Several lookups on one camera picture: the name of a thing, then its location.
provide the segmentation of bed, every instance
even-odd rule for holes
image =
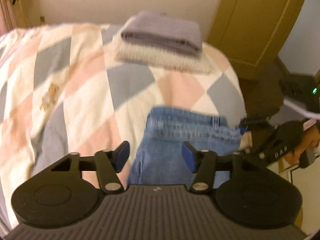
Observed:
[[[125,183],[152,106],[226,116],[246,115],[227,58],[203,44],[210,75],[113,59],[120,25],[74,24],[15,29],[0,38],[0,236],[18,225],[13,191],[69,152],[90,156],[130,142],[119,174]],[[95,174],[84,178],[95,184]]]

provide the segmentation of curtain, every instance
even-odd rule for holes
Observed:
[[[0,36],[17,27],[10,0],[0,0]]]

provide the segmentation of person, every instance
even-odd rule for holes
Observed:
[[[298,164],[300,155],[308,147],[318,147],[319,142],[320,132],[318,126],[315,124],[305,131],[301,143],[295,148],[293,152],[290,152],[286,156],[284,156],[284,159],[291,165]]]

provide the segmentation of silver bolt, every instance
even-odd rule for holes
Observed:
[[[106,190],[109,190],[109,191],[116,191],[118,189],[121,188],[121,185],[119,183],[108,183],[106,186],[105,186]]]
[[[209,188],[208,184],[203,183],[203,182],[197,182],[197,183],[193,184],[192,187],[196,191],[204,191],[204,190],[207,190]]]

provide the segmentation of folded blue jeans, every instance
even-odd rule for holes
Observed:
[[[154,107],[148,115],[127,184],[189,187],[195,175],[182,157],[184,141],[197,150],[209,149],[225,156],[239,149],[240,140],[240,130],[229,128],[224,117]],[[216,172],[214,188],[227,181],[229,174],[229,171]]]

